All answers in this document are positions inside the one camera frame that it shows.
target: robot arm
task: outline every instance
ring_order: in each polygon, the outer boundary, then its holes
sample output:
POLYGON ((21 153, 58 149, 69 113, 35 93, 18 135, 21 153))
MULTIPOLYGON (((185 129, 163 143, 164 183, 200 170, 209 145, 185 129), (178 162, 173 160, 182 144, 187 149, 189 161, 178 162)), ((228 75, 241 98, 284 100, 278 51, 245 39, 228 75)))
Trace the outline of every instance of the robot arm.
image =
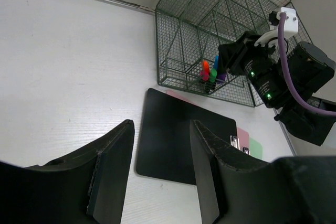
POLYGON ((286 62, 295 92, 304 103, 309 104, 305 107, 300 105, 288 88, 281 61, 275 62, 270 58, 278 45, 279 28, 282 29, 279 27, 280 14, 284 12, 283 37, 290 39, 294 36, 298 32, 296 11, 280 8, 270 14, 271 31, 263 35, 246 31, 235 43, 220 45, 219 62, 232 75, 245 75, 266 107, 281 109, 275 120, 281 121, 292 135, 321 145, 333 127, 336 116, 325 116, 315 111, 328 110, 329 115, 333 115, 336 105, 312 95, 333 78, 336 63, 318 47, 304 41, 288 54, 286 62))

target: white bracket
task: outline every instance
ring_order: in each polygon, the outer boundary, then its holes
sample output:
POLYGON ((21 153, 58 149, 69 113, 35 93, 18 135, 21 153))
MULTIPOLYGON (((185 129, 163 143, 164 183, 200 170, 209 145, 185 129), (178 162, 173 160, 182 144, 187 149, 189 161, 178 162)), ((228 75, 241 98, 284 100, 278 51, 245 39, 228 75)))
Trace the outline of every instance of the white bracket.
MULTIPOLYGON (((275 10, 277 13, 277 19, 280 20, 280 13, 286 13, 287 19, 285 21, 284 28, 284 36, 285 39, 289 39, 299 31, 299 21, 296 16, 295 9, 282 7, 280 9, 275 10)), ((264 33, 254 44, 255 47, 261 45, 264 47, 267 42, 269 42, 273 38, 278 37, 278 26, 269 26, 270 31, 264 33)), ((278 45, 278 40, 272 40, 269 42, 268 47, 273 47, 278 45)))

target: green wire mesh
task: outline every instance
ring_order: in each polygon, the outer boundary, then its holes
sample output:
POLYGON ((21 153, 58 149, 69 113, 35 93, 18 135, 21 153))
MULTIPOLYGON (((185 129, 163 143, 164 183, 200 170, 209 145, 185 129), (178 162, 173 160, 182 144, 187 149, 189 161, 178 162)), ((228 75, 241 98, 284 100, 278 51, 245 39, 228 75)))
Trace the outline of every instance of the green wire mesh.
MULTIPOLYGON (((290 0, 160 0, 156 6, 158 84, 246 106, 263 102, 244 76, 227 75, 206 93, 200 83, 201 62, 213 67, 218 45, 236 41, 245 31, 269 31, 268 15, 290 0)), ((299 33, 289 39, 289 52, 300 41, 311 42, 299 19, 299 33)), ((276 51, 272 56, 279 59, 276 51)))

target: metal clip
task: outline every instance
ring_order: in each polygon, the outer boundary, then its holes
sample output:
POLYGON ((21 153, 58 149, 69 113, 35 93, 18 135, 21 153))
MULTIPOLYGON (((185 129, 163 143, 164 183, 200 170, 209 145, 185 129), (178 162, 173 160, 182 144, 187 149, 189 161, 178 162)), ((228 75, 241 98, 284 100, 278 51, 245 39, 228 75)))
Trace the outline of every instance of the metal clip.
POLYGON ((247 147, 243 147, 243 152, 247 155, 251 155, 250 149, 247 147))
POLYGON ((239 146, 239 138, 236 136, 230 136, 230 140, 231 140, 231 145, 235 148, 237 148, 238 150, 240 150, 240 146, 239 146))

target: green marker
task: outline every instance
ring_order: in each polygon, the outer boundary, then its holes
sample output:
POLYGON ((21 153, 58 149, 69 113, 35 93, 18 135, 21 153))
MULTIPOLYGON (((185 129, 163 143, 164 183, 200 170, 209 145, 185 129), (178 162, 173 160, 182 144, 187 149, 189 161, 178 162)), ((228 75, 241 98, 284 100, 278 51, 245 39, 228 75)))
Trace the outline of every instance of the green marker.
POLYGON ((210 82, 215 82, 216 77, 217 77, 217 70, 213 68, 209 75, 210 82))

